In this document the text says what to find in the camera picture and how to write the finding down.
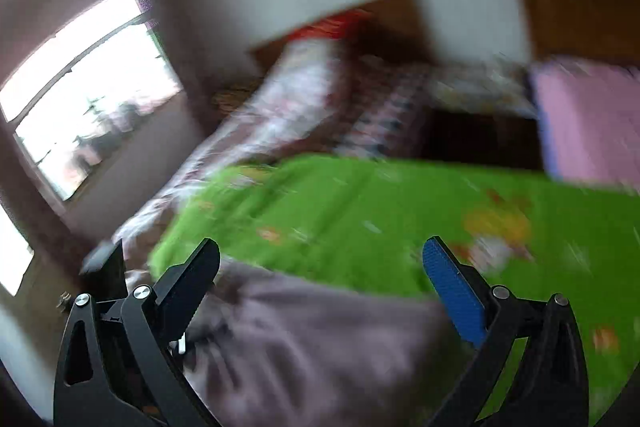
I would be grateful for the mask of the lilac knit pants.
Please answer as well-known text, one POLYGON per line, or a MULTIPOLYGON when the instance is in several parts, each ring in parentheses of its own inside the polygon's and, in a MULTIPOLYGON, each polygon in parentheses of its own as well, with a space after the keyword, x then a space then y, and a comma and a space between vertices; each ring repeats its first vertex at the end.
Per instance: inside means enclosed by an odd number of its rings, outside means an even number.
POLYGON ((224 259, 183 373, 226 426, 420 426, 471 358, 442 304, 224 259))

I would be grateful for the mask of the bright window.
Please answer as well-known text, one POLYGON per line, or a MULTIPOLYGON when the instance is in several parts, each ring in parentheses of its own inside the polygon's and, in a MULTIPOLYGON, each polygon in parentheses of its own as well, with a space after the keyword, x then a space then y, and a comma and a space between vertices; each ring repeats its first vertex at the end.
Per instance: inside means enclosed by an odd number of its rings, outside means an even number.
POLYGON ((15 232, 1 234, 1 283, 11 295, 35 255, 76 271, 91 244, 62 218, 66 200, 179 92, 151 24, 139 0, 102 0, 2 80, 1 204, 15 232))

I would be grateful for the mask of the brown yellow patterned blanket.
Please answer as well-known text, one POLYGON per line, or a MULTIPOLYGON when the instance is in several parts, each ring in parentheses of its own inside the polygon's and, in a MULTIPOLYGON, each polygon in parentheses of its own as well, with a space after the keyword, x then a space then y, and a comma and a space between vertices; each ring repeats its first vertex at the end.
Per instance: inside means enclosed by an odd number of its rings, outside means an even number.
POLYGON ((227 118, 241 107, 262 85, 260 78, 229 83, 216 91, 210 101, 219 119, 227 118))

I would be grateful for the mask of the green cartoon bed sheet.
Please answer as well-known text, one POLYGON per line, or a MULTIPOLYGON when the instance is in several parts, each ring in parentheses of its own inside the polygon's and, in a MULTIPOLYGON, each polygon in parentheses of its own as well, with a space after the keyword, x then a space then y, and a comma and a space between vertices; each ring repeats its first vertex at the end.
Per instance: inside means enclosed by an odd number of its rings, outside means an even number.
POLYGON ((422 248, 439 236, 491 284, 561 293, 579 326, 589 417, 599 419, 639 361, 639 196, 625 187, 524 171, 304 155, 228 167, 172 220, 150 256, 162 274, 202 239, 223 254, 316 283, 416 297, 422 248))

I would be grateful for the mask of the pink bed sheet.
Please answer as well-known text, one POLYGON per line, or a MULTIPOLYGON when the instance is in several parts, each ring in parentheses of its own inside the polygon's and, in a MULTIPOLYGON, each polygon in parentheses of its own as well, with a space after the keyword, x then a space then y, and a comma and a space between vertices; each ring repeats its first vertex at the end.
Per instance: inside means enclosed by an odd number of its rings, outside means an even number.
POLYGON ((639 69, 574 57, 534 64, 544 170, 552 178, 639 188, 639 69))

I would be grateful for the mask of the pink patterned curtain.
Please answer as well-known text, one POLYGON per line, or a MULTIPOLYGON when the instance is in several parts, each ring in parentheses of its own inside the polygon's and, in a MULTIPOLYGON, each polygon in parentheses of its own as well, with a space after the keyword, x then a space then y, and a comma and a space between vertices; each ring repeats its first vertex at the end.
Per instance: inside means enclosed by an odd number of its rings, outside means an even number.
POLYGON ((198 46, 182 0, 148 2, 155 20, 154 35, 186 92, 186 103, 205 135, 219 124, 219 113, 210 103, 210 86, 198 55, 198 46))

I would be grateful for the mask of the pale pink patterned quilt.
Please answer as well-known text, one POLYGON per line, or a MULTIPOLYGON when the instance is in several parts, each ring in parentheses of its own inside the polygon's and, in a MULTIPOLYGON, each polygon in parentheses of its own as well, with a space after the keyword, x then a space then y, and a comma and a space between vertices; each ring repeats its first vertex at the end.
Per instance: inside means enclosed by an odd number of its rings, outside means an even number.
POLYGON ((341 40, 288 43, 260 87, 186 158, 114 234, 130 265, 143 263, 172 219, 221 169, 308 152, 331 133, 350 95, 341 40))

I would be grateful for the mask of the nightstand with floral cover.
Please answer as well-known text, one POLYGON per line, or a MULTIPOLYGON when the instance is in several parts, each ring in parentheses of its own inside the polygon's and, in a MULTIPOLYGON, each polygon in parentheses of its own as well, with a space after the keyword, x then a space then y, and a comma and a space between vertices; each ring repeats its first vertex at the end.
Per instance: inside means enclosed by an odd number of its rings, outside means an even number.
POLYGON ((428 99, 457 112, 535 118, 526 69, 518 63, 495 61, 451 64, 432 70, 428 99))

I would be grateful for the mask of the red plaid blanket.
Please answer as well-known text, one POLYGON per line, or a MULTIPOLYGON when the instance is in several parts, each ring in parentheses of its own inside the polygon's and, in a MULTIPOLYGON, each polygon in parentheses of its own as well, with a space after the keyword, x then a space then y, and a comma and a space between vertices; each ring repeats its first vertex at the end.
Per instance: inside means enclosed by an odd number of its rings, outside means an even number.
POLYGON ((424 123, 431 67, 364 65, 328 150, 337 156, 409 158, 424 123))

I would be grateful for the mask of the red embroidered pillow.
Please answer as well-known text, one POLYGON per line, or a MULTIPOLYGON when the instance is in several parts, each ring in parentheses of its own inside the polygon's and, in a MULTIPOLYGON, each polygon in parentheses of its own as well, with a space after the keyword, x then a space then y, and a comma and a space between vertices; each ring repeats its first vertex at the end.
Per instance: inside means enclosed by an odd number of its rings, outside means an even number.
POLYGON ((370 22, 372 14, 360 9, 339 12, 293 31, 288 41, 306 39, 347 40, 355 37, 370 22))

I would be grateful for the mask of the large brown wooden headboard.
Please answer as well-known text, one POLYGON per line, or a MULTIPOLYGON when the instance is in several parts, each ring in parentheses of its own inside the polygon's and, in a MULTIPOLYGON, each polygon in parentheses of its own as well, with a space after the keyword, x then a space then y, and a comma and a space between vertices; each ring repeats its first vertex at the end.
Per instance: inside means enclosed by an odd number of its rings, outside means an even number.
POLYGON ((639 64, 639 0, 521 0, 532 57, 639 64))

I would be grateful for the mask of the small brown wooden headboard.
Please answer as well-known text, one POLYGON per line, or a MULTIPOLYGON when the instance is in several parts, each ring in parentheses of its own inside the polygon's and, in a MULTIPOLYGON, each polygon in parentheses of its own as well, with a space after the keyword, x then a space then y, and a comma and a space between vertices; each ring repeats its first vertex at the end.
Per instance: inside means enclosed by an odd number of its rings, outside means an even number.
POLYGON ((434 64, 436 55, 430 28, 423 15, 424 0, 368 0, 332 14, 303 23, 250 48, 250 56, 262 72, 267 72, 283 52, 288 35, 323 17, 351 9, 372 14, 370 22, 355 37, 342 40, 355 55, 373 55, 391 63, 425 62, 434 64))

